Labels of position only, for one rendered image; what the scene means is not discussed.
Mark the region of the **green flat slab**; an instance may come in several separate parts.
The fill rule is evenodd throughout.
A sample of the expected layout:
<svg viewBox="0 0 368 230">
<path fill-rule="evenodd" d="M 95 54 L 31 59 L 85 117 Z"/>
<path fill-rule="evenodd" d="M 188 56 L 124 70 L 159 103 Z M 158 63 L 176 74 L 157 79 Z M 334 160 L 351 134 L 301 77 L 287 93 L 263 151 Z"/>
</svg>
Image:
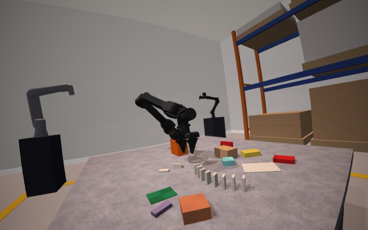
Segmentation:
<svg viewBox="0 0 368 230">
<path fill-rule="evenodd" d="M 148 193 L 147 198 L 150 204 L 154 204 L 154 203 L 158 203 L 159 201 L 163 201 L 165 199 L 174 197 L 176 195 L 178 194 L 171 187 L 167 187 L 165 189 L 161 189 L 153 193 Z"/>
</svg>

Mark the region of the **purple rectangular block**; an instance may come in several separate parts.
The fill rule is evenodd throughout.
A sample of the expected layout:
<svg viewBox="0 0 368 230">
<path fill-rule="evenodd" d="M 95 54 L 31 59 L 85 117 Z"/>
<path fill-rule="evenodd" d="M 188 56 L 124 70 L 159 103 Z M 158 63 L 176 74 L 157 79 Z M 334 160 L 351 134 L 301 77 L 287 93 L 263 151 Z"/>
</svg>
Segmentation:
<svg viewBox="0 0 368 230">
<path fill-rule="evenodd" d="M 151 215 L 153 215 L 155 218 L 162 215 L 165 211 L 170 209 L 172 207 L 172 203 L 169 201 L 165 201 L 164 203 L 157 206 L 155 209 L 151 211 Z"/>
</svg>

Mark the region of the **yellow flat block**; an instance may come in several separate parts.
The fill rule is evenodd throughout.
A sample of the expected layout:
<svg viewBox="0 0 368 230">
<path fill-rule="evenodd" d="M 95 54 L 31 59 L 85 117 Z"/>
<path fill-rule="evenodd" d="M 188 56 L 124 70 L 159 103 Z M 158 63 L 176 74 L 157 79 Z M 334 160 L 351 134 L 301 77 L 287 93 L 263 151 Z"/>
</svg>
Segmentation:
<svg viewBox="0 0 368 230">
<path fill-rule="evenodd" d="M 261 151 L 257 149 L 241 150 L 241 156 L 248 158 L 253 156 L 261 156 Z"/>
</svg>

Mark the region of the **teal rectangular block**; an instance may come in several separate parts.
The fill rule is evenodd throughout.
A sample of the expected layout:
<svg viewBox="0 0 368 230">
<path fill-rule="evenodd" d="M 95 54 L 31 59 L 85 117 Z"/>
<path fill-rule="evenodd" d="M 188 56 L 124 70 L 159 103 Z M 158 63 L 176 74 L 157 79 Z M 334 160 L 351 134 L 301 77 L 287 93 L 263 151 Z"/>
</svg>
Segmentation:
<svg viewBox="0 0 368 230">
<path fill-rule="evenodd" d="M 235 161 L 233 157 L 223 157 L 222 163 L 223 163 L 223 166 L 235 166 Z"/>
</svg>

